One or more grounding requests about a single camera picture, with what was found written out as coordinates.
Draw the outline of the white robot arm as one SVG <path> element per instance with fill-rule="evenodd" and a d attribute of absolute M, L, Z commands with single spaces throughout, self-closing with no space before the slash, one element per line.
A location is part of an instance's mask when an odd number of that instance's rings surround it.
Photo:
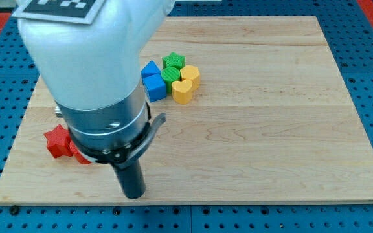
<path fill-rule="evenodd" d="M 140 52 L 174 0 L 19 1 L 23 42 L 81 150 L 110 152 L 148 121 Z"/>

